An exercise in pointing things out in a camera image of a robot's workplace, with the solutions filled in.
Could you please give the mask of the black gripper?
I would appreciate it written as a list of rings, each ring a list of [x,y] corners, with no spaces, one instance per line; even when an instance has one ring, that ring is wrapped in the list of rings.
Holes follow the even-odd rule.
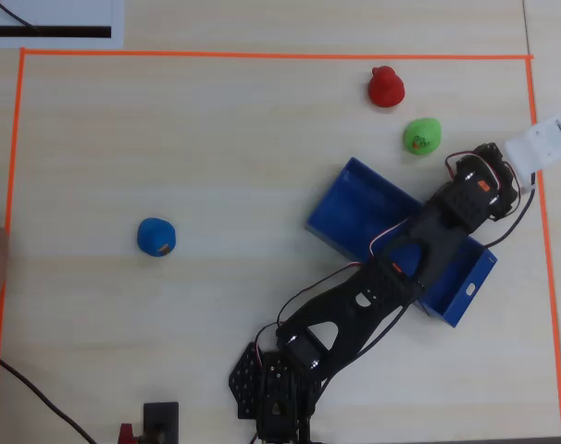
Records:
[[[498,221],[515,213],[521,201],[517,176],[494,142],[484,143],[473,150],[493,170],[498,182],[498,200],[490,206],[491,219]]]

